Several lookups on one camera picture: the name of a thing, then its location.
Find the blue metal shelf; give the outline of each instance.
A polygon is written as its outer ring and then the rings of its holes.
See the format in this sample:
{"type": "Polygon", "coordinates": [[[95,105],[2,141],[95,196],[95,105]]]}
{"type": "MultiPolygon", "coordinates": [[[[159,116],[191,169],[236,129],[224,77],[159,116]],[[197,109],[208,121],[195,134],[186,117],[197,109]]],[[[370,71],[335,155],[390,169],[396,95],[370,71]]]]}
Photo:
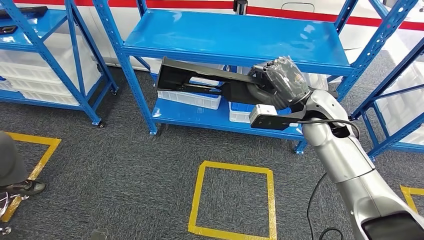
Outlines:
{"type": "Polygon", "coordinates": [[[408,152],[408,153],[424,153],[424,146],[418,145],[418,144],[412,144],[412,143],[406,143],[406,142],[396,142],[388,149],[390,150],[396,150],[396,151],[402,151],[402,152],[408,152]]]}
{"type": "MultiPolygon", "coordinates": [[[[141,19],[125,42],[108,1],[93,0],[93,5],[151,134],[157,132],[155,122],[213,128],[300,140],[296,152],[303,153],[306,141],[299,132],[257,130],[245,123],[231,123],[225,101],[217,111],[211,111],[158,99],[155,109],[159,112],[151,115],[129,57],[138,58],[150,69],[140,57],[166,56],[181,61],[250,67],[288,55],[302,72],[329,74],[331,78],[343,76],[337,87],[341,101],[418,0],[398,0],[353,64],[348,63],[338,34],[358,0],[346,0],[336,22],[148,9],[145,0],[135,1],[141,19]]],[[[380,14],[382,3],[370,1],[380,14]]]]}
{"type": "Polygon", "coordinates": [[[419,56],[424,54],[424,37],[419,41],[419,43],[408,53],[405,58],[397,65],[388,76],[377,86],[377,88],[372,91],[372,93],[365,99],[363,103],[352,113],[351,117],[354,120],[357,120],[362,116],[365,126],[368,129],[369,135],[371,137],[374,148],[368,152],[368,155],[371,158],[381,154],[385,150],[397,150],[403,152],[414,152],[414,153],[424,153],[424,145],[405,143],[400,142],[406,136],[417,130],[421,127],[421,124],[424,123],[424,112],[416,116],[411,122],[407,123],[405,126],[400,128],[397,132],[392,135],[389,135],[389,132],[386,128],[386,122],[383,118],[382,113],[380,112],[379,106],[376,103],[376,100],[387,98],[389,96],[394,96],[409,91],[413,91],[419,88],[424,88],[424,84],[408,87],[406,89],[397,90],[391,93],[385,94],[385,90],[389,88],[398,77],[417,59],[419,56]],[[370,123],[370,120],[367,117],[367,110],[373,108],[381,128],[383,129],[385,140],[379,142],[376,134],[374,133],[373,126],[370,123]]]}
{"type": "Polygon", "coordinates": [[[61,109],[71,109],[84,111],[92,120],[93,125],[101,126],[101,118],[96,114],[96,109],[102,101],[103,97],[109,91],[116,93],[118,86],[112,78],[108,67],[105,64],[100,51],[94,43],[87,25],[78,11],[77,6],[72,0],[65,0],[66,10],[48,9],[42,17],[34,18],[31,15],[23,15],[12,0],[0,0],[0,6],[7,11],[11,19],[1,19],[0,26],[16,25],[18,29],[8,35],[0,37],[0,49],[36,52],[46,61],[58,78],[63,82],[75,100],[78,106],[52,103],[46,101],[26,99],[19,92],[0,91],[0,102],[18,103],[37,105],[61,109]],[[47,49],[44,40],[48,38],[60,25],[67,20],[69,26],[70,39],[72,43],[73,56],[75,61],[76,74],[80,91],[72,83],[68,75],[58,64],[52,53],[47,49]],[[86,94],[84,89],[83,74],[81,69],[80,55],[76,38],[75,24],[79,26],[81,33],[87,41],[94,57],[96,58],[100,70],[101,77],[94,84],[92,89],[86,94]],[[100,82],[105,82],[103,89],[93,104],[89,104],[89,99],[93,96],[100,82]]]}
{"type": "Polygon", "coordinates": [[[217,110],[158,98],[151,118],[154,122],[161,124],[177,124],[295,141],[304,140],[300,125],[280,131],[251,128],[249,123],[230,121],[229,104],[224,98],[221,99],[217,110]]]}
{"type": "MultiPolygon", "coordinates": [[[[28,23],[37,36],[44,41],[66,20],[65,10],[48,9],[42,17],[29,18],[28,23]]],[[[0,26],[11,25],[15,25],[12,19],[0,19],[0,26]]],[[[37,52],[37,48],[31,44],[20,27],[12,34],[0,35],[0,49],[37,52]]]]}
{"type": "Polygon", "coordinates": [[[136,56],[245,67],[290,56],[303,72],[314,65],[322,67],[321,74],[353,71],[331,22],[148,9],[123,49],[136,56]],[[237,27],[222,27],[228,23],[237,27]],[[264,26],[260,34],[248,30],[264,26]]]}

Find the red stripe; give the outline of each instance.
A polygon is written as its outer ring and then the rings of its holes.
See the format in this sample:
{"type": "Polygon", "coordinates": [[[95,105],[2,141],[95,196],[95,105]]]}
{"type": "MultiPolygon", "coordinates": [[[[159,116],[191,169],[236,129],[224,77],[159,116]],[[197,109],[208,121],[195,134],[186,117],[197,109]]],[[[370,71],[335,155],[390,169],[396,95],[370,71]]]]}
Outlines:
{"type": "MultiPolygon", "coordinates": [[[[205,0],[146,0],[149,8],[164,8],[164,9],[232,9],[232,1],[205,1],[205,0]]],[[[48,5],[64,5],[64,0],[15,0],[15,3],[20,4],[48,4],[48,5]]],[[[93,6],[92,0],[75,0],[78,6],[93,6]]],[[[136,8],[136,0],[109,0],[109,7],[128,7],[136,8]]],[[[248,6],[247,13],[253,15],[262,15],[270,17],[280,17],[289,19],[302,19],[313,21],[334,22],[337,15],[281,10],[267,7],[248,6]]],[[[351,16],[347,23],[353,25],[378,27],[382,22],[379,18],[367,18],[351,16]]],[[[424,31],[424,22],[404,21],[401,29],[420,30],[424,31]]]]}
{"type": "MultiPolygon", "coordinates": [[[[289,18],[289,19],[324,21],[324,22],[335,22],[337,18],[337,15],[332,15],[332,14],[281,10],[281,9],[257,7],[257,6],[248,6],[247,13],[253,14],[253,15],[263,15],[263,16],[289,18]]],[[[382,20],[380,18],[351,16],[347,20],[347,23],[352,25],[378,27],[382,23],[382,20]]],[[[402,22],[399,28],[424,31],[424,22],[404,21],[402,22]]]]}

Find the person's leg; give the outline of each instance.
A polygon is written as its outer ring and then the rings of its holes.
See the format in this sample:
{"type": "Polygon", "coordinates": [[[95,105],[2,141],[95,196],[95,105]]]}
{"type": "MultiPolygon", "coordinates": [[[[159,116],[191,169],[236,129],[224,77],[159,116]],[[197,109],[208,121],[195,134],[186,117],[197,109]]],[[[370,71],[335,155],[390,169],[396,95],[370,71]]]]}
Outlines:
{"type": "Polygon", "coordinates": [[[44,190],[44,183],[27,178],[27,169],[14,140],[0,131],[0,193],[34,195],[44,190]]]}

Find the shelf frame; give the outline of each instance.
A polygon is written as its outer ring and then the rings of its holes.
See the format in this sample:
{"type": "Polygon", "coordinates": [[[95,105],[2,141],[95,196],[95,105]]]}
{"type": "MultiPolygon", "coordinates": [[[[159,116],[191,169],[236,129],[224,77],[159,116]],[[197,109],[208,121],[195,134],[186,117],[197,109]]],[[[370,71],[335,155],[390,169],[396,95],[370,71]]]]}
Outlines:
{"type": "Polygon", "coordinates": [[[42,59],[45,60],[50,65],[52,70],[63,82],[63,84],[72,94],[72,96],[78,101],[79,105],[70,106],[70,105],[59,104],[59,103],[25,99],[20,93],[13,94],[13,93],[6,93],[5,91],[0,91],[0,102],[10,102],[10,103],[37,105],[37,106],[53,107],[53,108],[61,108],[61,109],[80,110],[80,111],[84,111],[88,115],[93,125],[100,126],[102,119],[96,114],[96,108],[99,106],[103,97],[106,95],[106,93],[109,90],[111,90],[113,94],[116,94],[119,88],[117,84],[115,83],[114,79],[112,78],[112,75],[108,67],[106,66],[105,61],[103,60],[99,49],[95,45],[93,37],[91,36],[87,28],[87,25],[83,21],[83,18],[80,12],[78,11],[78,8],[75,5],[75,3],[72,0],[65,0],[64,4],[65,4],[66,10],[48,9],[46,12],[47,16],[48,14],[55,13],[55,14],[62,14],[63,17],[56,19],[57,21],[55,21],[52,25],[48,25],[48,24],[51,24],[51,22],[46,22],[45,24],[47,24],[48,27],[50,27],[50,29],[48,29],[42,36],[39,36],[36,33],[35,29],[31,26],[31,24],[29,24],[28,19],[19,11],[19,9],[16,7],[16,5],[13,3],[12,0],[0,0],[0,4],[9,14],[14,24],[18,27],[18,29],[23,34],[25,34],[25,37],[30,42],[30,44],[25,44],[25,43],[7,44],[4,42],[1,42],[0,49],[39,53],[42,59]],[[51,52],[48,50],[48,48],[44,44],[44,40],[48,38],[48,36],[50,36],[66,20],[68,20],[69,34],[71,37],[72,50],[73,50],[74,60],[76,64],[79,89],[81,90],[81,92],[75,87],[75,85],[72,83],[68,75],[65,73],[65,71],[62,69],[62,67],[59,65],[59,63],[56,61],[54,56],[51,54],[51,52]],[[78,25],[83,37],[85,38],[93,55],[95,56],[102,73],[101,77],[98,79],[98,81],[93,86],[93,88],[89,91],[88,94],[86,94],[86,91],[84,89],[84,80],[83,80],[83,75],[81,70],[80,55],[78,50],[74,23],[78,25]],[[94,104],[92,105],[89,104],[90,98],[92,97],[95,90],[99,87],[100,82],[102,81],[104,82],[104,87],[102,91],[100,92],[97,99],[94,101],[94,104]]]}
{"type": "MultiPolygon", "coordinates": [[[[149,9],[147,8],[145,0],[135,0],[140,13],[140,21],[143,21],[143,17],[148,13],[149,9]]],[[[375,4],[377,12],[381,11],[381,8],[384,8],[378,0],[370,0],[375,4]]],[[[334,22],[334,30],[340,34],[344,25],[346,24],[349,16],[352,13],[358,0],[347,0],[343,5],[340,14],[334,22]]],[[[348,91],[352,88],[355,82],[362,75],[364,70],[367,68],[369,63],[375,58],[377,53],[383,47],[385,41],[393,34],[393,32],[399,27],[401,22],[407,16],[411,6],[414,6],[418,0],[399,0],[393,6],[392,10],[385,16],[382,21],[382,24],[378,27],[377,31],[371,38],[370,42],[366,45],[362,53],[359,55],[358,59],[351,64],[350,66],[340,66],[340,65],[328,65],[324,63],[312,63],[307,61],[296,62],[299,69],[305,73],[319,73],[319,74],[330,74],[330,78],[336,78],[343,76],[341,84],[337,87],[337,92],[339,94],[338,100],[341,101],[348,91]]],[[[119,63],[122,67],[122,70],[125,74],[125,77],[128,81],[128,84],[132,90],[135,101],[137,102],[141,114],[143,115],[145,122],[148,126],[149,132],[151,135],[157,133],[157,128],[155,123],[171,123],[175,125],[187,125],[186,122],[180,121],[178,119],[164,121],[159,118],[152,117],[152,113],[149,110],[149,107],[146,103],[144,94],[140,85],[138,83],[137,77],[134,73],[134,70],[130,64],[129,57],[153,57],[153,58],[162,58],[167,56],[168,58],[182,60],[182,61],[191,61],[191,62],[200,62],[200,63],[211,63],[211,64],[226,64],[232,66],[252,66],[258,62],[265,62],[272,59],[262,59],[255,57],[246,57],[246,56],[233,56],[225,54],[213,54],[213,53],[203,53],[203,52],[181,52],[170,49],[160,49],[160,48],[148,48],[141,45],[135,46],[131,44],[126,44],[121,35],[119,34],[117,25],[113,18],[112,12],[109,8],[107,0],[93,0],[93,5],[100,17],[100,20],[103,24],[104,29],[106,30],[107,36],[112,44],[112,47],[116,53],[116,56],[119,60],[119,63]]],[[[183,14],[183,11],[175,11],[175,13],[183,14]]],[[[250,26],[246,27],[246,31],[250,32],[250,26]]],[[[150,66],[144,62],[140,61],[144,67],[150,69],[150,66]]],[[[220,129],[220,124],[217,123],[215,129],[220,129]]],[[[289,135],[281,135],[282,138],[290,139],[289,135]]],[[[296,153],[301,154],[304,151],[307,143],[304,139],[299,140],[298,145],[295,148],[296,153]]]]}
{"type": "Polygon", "coordinates": [[[386,128],[386,123],[380,109],[376,103],[378,99],[387,98],[390,96],[406,93],[409,91],[422,89],[424,84],[408,87],[391,93],[384,93],[392,83],[419,57],[424,55],[424,37],[419,43],[409,52],[405,58],[387,75],[387,77],[372,91],[372,93],[359,105],[359,107],[351,114],[353,120],[358,120],[362,116],[365,126],[368,129],[373,142],[373,149],[368,152],[370,158],[375,158],[386,150],[396,150],[403,152],[424,153],[424,145],[400,142],[403,138],[417,130],[424,123],[424,112],[414,118],[411,122],[400,128],[397,132],[390,135],[386,128]],[[373,126],[367,117],[367,110],[374,109],[381,128],[383,129],[385,140],[379,142],[375,137],[373,126]]]}

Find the black cable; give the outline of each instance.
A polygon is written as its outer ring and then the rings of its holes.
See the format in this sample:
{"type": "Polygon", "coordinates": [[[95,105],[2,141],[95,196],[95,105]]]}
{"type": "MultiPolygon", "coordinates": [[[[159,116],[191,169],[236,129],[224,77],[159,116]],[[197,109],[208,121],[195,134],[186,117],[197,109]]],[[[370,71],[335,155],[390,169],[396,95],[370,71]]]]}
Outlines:
{"type": "MultiPolygon", "coordinates": [[[[312,227],[311,218],[309,217],[309,210],[311,209],[312,199],[314,198],[315,193],[317,192],[318,186],[323,182],[325,176],[327,176],[327,173],[324,173],[324,175],[322,175],[322,177],[316,183],[315,187],[313,188],[312,194],[310,195],[309,202],[307,204],[306,218],[307,218],[307,222],[309,223],[310,236],[311,236],[312,240],[314,240],[314,228],[312,227]]],[[[321,235],[319,236],[319,240],[322,240],[324,235],[329,231],[337,231],[341,236],[340,240],[344,239],[342,231],[340,231],[339,229],[337,229],[335,227],[328,227],[321,233],[321,235]]]]}
{"type": "Polygon", "coordinates": [[[359,132],[358,126],[356,126],[351,121],[341,120],[341,119],[321,119],[321,120],[308,120],[308,121],[297,121],[297,124],[328,124],[328,123],[341,123],[341,124],[348,124],[355,128],[357,132],[356,138],[359,140],[361,137],[361,133],[359,132]]]}

